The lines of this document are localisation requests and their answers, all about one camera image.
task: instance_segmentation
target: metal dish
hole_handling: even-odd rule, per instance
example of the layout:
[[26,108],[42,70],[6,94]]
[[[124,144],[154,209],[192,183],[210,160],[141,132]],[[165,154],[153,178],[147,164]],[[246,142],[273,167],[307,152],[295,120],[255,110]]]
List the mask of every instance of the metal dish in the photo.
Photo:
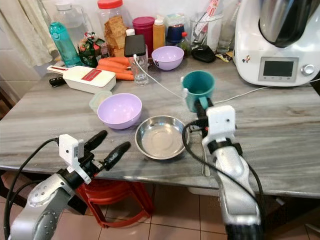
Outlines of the metal dish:
[[135,144],[149,158],[171,159],[185,149],[181,136],[184,126],[183,122],[173,116],[150,117],[137,128]]

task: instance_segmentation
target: gray marble table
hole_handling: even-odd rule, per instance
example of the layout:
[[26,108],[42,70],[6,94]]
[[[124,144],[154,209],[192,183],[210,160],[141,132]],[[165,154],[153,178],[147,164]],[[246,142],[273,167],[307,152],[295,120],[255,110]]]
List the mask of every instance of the gray marble table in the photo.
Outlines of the gray marble table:
[[[258,88],[238,75],[235,65],[217,60],[202,63],[191,58],[172,71],[152,66],[149,72],[176,93],[181,93],[180,77],[190,71],[205,70],[216,78],[213,101]],[[67,85],[51,88],[47,74],[0,121],[0,168],[16,170],[45,140],[70,134],[88,140],[101,130],[107,139],[96,149],[102,160],[114,147],[130,141],[132,147],[109,172],[98,177],[142,181],[199,188],[217,188],[213,176],[202,176],[202,166],[183,152],[172,160],[152,160],[141,154],[134,140],[139,123],[125,130],[106,127],[89,107],[91,93]],[[156,83],[138,87],[118,81],[113,94],[133,93],[143,104],[140,122],[156,115],[170,115],[187,123],[196,118],[184,102]],[[264,191],[273,195],[320,198],[320,97],[309,85],[291,88],[266,88],[227,103],[236,110],[236,139],[245,159],[258,173]],[[200,136],[194,133],[192,148],[200,155]],[[66,165],[58,148],[50,143],[31,160],[25,171],[54,173]],[[251,185],[257,190],[254,178]]]

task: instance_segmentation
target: red plastic stool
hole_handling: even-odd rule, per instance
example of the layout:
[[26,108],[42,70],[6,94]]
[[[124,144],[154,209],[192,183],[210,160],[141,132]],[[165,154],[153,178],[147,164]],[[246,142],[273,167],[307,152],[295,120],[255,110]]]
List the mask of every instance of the red plastic stool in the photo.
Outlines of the red plastic stool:
[[[103,228],[120,228],[137,222],[142,217],[150,218],[154,205],[145,185],[141,182],[93,179],[90,184],[83,183],[77,192],[82,196],[97,222]],[[142,210],[134,217],[119,222],[107,222],[99,205],[110,205],[132,196]]]

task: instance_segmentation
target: purple bowl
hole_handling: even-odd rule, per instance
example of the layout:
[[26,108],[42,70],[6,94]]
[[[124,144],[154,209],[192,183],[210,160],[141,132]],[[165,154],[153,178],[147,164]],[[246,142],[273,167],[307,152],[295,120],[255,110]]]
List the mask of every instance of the purple bowl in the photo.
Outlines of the purple bowl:
[[172,70],[180,65],[184,51],[177,46],[162,46],[151,54],[154,64],[162,70]]
[[119,93],[105,99],[98,107],[99,119],[112,129],[134,125],[142,110],[141,100],[131,93]]

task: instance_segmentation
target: kitchen towel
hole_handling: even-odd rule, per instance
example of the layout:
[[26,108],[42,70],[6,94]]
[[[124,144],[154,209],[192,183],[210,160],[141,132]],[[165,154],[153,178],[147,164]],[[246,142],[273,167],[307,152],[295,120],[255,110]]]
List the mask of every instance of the kitchen towel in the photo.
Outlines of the kitchen towel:
[[0,27],[29,67],[52,60],[56,49],[39,0],[1,0]]

